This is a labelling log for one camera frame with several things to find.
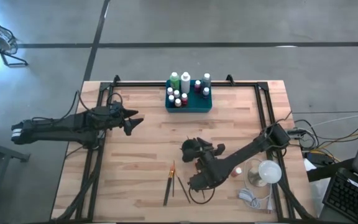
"light bulb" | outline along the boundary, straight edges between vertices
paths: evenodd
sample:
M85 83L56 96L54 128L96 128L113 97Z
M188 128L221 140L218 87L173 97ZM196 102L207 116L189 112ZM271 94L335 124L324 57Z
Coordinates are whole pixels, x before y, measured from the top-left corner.
M277 163L267 160L259 164L260 178L269 184L277 183L282 176L281 168Z

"wooden tabletop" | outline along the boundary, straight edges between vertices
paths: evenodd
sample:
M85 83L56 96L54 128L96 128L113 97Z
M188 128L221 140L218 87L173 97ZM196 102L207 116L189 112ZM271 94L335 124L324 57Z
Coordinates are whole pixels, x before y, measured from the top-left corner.
M267 81L270 88L276 119L284 118L291 110L283 81ZM86 106L96 105L100 82L85 82L82 98ZM189 178L196 173L195 161L181 160L181 144L189 138L201 137L226 145L221 157L250 143L261 131L255 91L251 87L214 87L213 108L209 113L167 113L165 109L165 88L160 87L115 87L124 100L124 107L139 110L136 118L144 118L126 136L122 129L107 132L102 170L96 199L95 222L254 222L276 221L275 212L248 207L238 199L238 190L244 188L244 175L229 177L216 189L213 199L205 205L189 204L178 180L175 180L175 196L172 193L168 205L163 207L169 168L175 160L178 176L186 190ZM264 101L265 117L267 107ZM284 128L294 127L292 115L280 123ZM78 148L70 143L67 153ZM64 163L52 218L58 217L74 199L81 185L86 150L73 153ZM254 158L266 159L265 153ZM288 147L284 157L290 188L300 203L311 214L315 214L303 159L298 147ZM257 166L257 161L248 163ZM252 187L257 197L269 194L269 187ZM201 193L192 194L203 201ZM211 195L205 191L205 197ZM287 217L284 195L281 203ZM88 198L84 211L88 210Z

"teal tray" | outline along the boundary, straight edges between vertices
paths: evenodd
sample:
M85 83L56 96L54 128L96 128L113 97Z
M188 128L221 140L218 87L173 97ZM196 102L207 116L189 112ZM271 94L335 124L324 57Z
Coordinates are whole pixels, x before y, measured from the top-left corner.
M204 95L202 93L195 93L195 81L196 80L190 80L190 92L187 94L187 105L177 108L175 107L175 104L171 104L168 100L168 94L166 89L168 87L171 87L171 81L167 80L165 84L165 108L169 113L207 113L211 110L212 89L209 89L209 96L207 98L204 98Z

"concrete floor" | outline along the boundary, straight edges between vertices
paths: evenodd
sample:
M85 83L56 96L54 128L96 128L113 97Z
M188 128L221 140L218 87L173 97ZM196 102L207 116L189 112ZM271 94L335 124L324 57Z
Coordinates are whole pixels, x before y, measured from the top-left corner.
M0 24L22 44L94 41L104 0L0 0ZM358 0L111 0L101 43L358 42ZM27 68L0 61L0 145L31 152L12 161L0 189L0 223L49 218L66 142L16 146L12 124L64 114L84 80L90 48L20 49ZM284 80L295 119L318 123L358 114L358 47L98 49L90 80L164 80L172 71L222 80ZM316 127L345 136L358 118ZM329 149L354 157L358 141Z

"white light bulb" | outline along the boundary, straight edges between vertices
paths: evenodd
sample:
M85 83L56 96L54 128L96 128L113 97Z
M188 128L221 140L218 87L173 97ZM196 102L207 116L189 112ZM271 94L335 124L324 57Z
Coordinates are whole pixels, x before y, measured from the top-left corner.
M281 168L273 161L263 161L259 164L260 178L269 184L277 183L282 176Z

